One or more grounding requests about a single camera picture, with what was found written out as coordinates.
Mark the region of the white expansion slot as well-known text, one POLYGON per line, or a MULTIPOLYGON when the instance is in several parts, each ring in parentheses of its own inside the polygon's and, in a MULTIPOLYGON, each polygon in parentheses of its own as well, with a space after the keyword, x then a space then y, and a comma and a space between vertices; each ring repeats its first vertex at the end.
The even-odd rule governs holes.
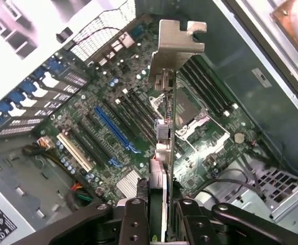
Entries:
POLYGON ((66 135, 59 133, 56 137, 87 173, 93 169, 94 165, 66 135))

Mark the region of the blue expansion slot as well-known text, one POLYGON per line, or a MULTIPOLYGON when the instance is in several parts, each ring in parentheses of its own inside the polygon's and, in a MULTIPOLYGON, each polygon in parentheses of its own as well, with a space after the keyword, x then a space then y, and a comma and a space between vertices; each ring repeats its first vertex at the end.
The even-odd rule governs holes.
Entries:
POLYGON ((113 135, 120 141, 120 143, 124 146, 125 149, 132 151, 135 154, 140 154, 141 151, 137 150, 132 142, 130 142, 126 136, 120 131, 120 129, 114 124, 114 122, 110 119, 110 117, 99 107, 95 106, 94 111, 97 116, 100 117, 101 120, 105 123, 105 125, 111 130, 113 135))

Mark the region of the silver chipset heatsink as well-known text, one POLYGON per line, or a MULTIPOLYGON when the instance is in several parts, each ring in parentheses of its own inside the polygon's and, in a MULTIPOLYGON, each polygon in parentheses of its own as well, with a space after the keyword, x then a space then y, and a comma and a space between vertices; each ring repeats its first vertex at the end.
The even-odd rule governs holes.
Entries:
POLYGON ((140 178, 139 173, 132 170, 116 184, 116 187, 126 198, 133 198, 136 196, 137 183, 140 178))

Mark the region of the metal socket cover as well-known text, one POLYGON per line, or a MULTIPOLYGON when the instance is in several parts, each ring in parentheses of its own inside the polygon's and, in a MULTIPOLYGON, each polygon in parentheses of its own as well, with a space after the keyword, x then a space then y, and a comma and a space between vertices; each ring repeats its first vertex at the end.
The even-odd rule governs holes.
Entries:
POLYGON ((228 154, 234 147, 232 121, 231 116, 217 117, 212 113, 192 121, 175 132, 175 153, 179 157, 192 152, 202 157, 228 154))

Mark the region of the metal disk bay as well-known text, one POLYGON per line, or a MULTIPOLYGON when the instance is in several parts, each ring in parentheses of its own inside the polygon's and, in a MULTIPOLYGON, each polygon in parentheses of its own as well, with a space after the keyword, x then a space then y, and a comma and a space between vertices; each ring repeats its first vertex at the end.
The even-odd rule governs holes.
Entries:
POLYGON ((228 202, 298 234, 298 178, 272 167, 265 169, 256 160, 250 162, 266 199, 233 183, 214 183, 196 196, 208 209, 215 203, 228 202))

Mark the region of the green motherboard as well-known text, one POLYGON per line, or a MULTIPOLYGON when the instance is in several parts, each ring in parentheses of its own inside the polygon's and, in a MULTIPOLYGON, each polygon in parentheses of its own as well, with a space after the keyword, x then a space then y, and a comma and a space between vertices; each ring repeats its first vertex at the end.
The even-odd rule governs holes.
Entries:
MULTIPOLYGON (((131 47, 91 67, 93 80, 43 122, 39 139, 26 147, 62 167, 73 178, 70 193, 83 204, 134 197, 149 160, 158 158, 157 121, 167 95, 148 80, 157 35, 152 19, 134 27, 131 47)), ((255 152, 261 132, 200 57, 177 73, 175 129, 173 178, 183 194, 195 194, 222 172, 228 184, 240 176, 235 193, 257 183, 253 170, 232 163, 255 152)))

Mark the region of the CPU socket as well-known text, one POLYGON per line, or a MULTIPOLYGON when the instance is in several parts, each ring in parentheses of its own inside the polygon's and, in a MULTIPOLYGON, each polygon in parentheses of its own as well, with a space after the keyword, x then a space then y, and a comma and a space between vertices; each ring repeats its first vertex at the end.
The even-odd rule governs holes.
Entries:
POLYGON ((194 120, 198 120, 201 117, 205 118, 207 113, 205 108, 198 107, 193 101, 190 100, 190 96, 185 93, 183 89, 177 89, 176 93, 176 128, 181 129, 185 125, 190 124, 194 120))

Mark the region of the silver power supply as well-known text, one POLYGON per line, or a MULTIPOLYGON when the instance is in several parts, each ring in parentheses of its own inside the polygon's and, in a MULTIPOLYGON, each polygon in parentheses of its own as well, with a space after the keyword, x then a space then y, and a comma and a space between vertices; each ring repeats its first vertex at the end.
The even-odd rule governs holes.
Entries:
POLYGON ((66 197, 76 171, 48 157, 25 156, 0 143, 0 245, 14 242, 72 213, 66 197))

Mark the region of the black open PC case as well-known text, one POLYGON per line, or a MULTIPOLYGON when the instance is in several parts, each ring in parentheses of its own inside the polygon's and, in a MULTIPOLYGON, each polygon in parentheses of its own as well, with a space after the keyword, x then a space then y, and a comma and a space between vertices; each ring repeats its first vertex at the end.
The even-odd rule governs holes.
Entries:
POLYGON ((0 245, 298 245, 298 0, 0 0, 0 245))

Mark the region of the grey parts rack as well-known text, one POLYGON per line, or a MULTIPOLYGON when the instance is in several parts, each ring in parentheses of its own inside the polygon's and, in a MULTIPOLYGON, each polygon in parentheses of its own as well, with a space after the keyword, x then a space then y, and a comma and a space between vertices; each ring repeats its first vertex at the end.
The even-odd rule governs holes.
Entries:
POLYGON ((0 38, 24 59, 50 33, 51 0, 0 0, 0 38))

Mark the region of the blue card retention bracket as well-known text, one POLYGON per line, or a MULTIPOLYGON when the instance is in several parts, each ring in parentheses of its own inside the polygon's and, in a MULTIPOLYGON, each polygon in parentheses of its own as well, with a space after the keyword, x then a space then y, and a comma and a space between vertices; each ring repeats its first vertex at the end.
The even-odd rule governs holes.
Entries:
POLYGON ((54 79, 64 68, 51 56, 0 100, 0 136, 31 131, 70 97, 54 79))

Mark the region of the black intrusion switch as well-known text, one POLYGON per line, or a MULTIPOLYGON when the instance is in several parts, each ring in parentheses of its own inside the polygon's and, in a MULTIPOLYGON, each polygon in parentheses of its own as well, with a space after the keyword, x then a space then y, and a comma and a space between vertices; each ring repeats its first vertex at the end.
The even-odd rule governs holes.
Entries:
POLYGON ((56 34, 56 39, 59 43, 64 43, 72 35, 73 31, 69 27, 66 27, 60 33, 56 34))

